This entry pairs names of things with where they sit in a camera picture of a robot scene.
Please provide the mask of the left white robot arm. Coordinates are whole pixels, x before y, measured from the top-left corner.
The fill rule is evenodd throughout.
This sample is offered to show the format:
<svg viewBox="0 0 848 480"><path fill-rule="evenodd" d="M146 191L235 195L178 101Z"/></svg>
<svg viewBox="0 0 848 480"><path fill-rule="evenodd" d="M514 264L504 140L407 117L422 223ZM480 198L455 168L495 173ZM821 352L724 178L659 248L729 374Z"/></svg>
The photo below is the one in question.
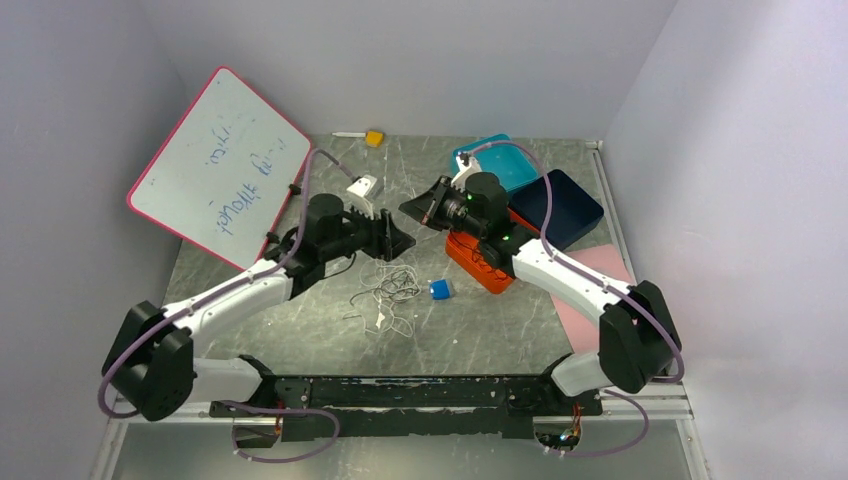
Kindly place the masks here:
<svg viewBox="0 0 848 480"><path fill-rule="evenodd" d="M268 413L277 388L264 365L248 356L200 359L195 345L304 293L324 280L332 260L362 252L390 261L415 244L386 209L368 216L336 195L312 197L298 226L239 275L181 302L142 301L129 309L101 369L101 411L159 421L187 402L226 400L254 416Z"/></svg>

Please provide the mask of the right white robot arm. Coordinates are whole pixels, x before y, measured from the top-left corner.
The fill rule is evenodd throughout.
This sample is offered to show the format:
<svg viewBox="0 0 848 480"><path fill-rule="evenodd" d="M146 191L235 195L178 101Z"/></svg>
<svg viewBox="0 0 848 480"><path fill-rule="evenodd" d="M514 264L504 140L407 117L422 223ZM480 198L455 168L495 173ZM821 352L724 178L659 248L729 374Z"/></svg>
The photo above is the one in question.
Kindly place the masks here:
<svg viewBox="0 0 848 480"><path fill-rule="evenodd" d="M510 277L564 301L598 330L592 352L556 361L539 391L542 406L562 414L584 392L616 387L638 393L681 357L681 341L662 291L603 275L554 249L541 234L515 222L509 198L492 173L470 175L462 187L440 177L399 209L436 231L475 238L484 261Z"/></svg>

